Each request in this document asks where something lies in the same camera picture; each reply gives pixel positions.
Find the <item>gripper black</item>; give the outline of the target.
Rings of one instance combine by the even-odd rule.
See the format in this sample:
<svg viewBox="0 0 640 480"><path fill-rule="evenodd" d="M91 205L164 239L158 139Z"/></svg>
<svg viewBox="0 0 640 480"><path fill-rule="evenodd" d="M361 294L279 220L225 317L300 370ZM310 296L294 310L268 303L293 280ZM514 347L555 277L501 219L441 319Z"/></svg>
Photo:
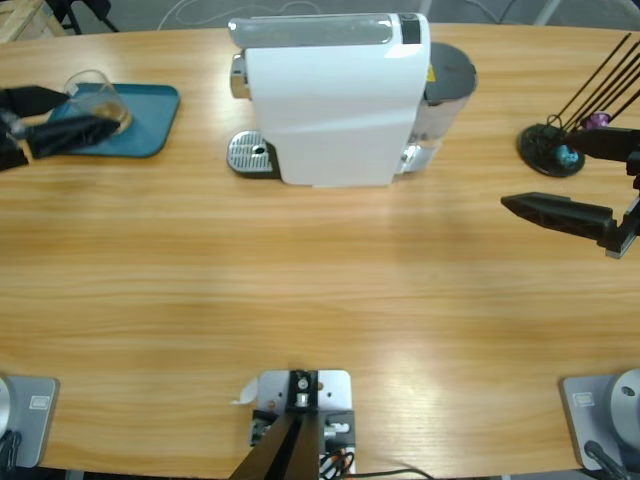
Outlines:
<svg viewBox="0 0 640 480"><path fill-rule="evenodd" d="M626 173L634 177L633 188L639 191L638 130L613 127L580 130L567 135L567 144L593 158L627 160ZM615 259L621 259L639 236L639 197L625 211L619 226L611 208L564 196L522 193L502 197L501 204L516 216L543 228L594 240Z"/></svg>
<svg viewBox="0 0 640 480"><path fill-rule="evenodd" d="M98 144L118 130L116 120L93 115L68 117L27 130L19 119L43 115L68 100L66 93L36 85L1 89L1 109L10 111L1 113L1 171L29 163L18 143L24 138L32 157L41 159Z"/></svg>

